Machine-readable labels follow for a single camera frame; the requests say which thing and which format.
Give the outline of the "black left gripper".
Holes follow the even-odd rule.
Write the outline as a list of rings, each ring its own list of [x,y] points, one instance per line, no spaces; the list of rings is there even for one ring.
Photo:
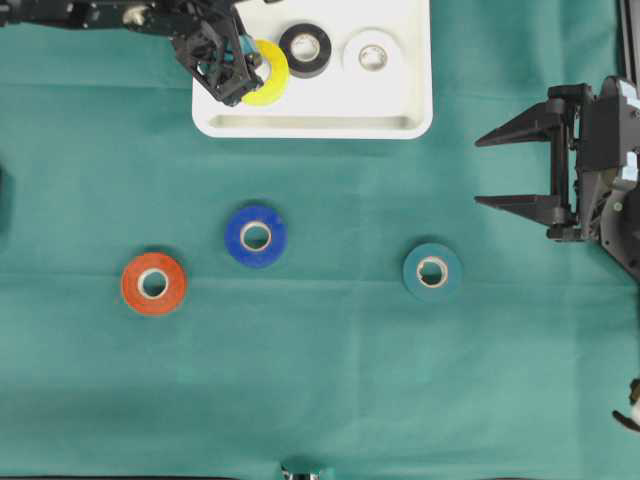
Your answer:
[[[234,1],[178,1],[186,22],[171,43],[179,63],[218,102],[234,107],[264,86],[263,58]]]

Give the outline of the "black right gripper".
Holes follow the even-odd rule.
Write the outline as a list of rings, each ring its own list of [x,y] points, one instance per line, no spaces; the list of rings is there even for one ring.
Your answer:
[[[552,87],[540,102],[492,130],[476,147],[549,142],[552,195],[476,196],[474,200],[549,227],[556,241],[615,243],[620,211],[639,185],[639,97],[620,77],[590,86]]]

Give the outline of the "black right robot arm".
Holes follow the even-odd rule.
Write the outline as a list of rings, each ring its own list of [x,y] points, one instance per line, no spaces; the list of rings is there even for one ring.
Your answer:
[[[546,226],[556,242],[594,242],[639,277],[639,93],[607,77],[549,88],[546,100],[476,141],[478,147],[545,142],[546,195],[478,196],[476,202]]]

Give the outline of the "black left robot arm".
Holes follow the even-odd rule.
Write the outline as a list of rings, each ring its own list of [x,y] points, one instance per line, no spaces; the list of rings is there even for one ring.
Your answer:
[[[214,100],[234,107],[263,87],[263,62],[234,1],[3,1],[1,25],[126,29],[170,40],[176,60]]]

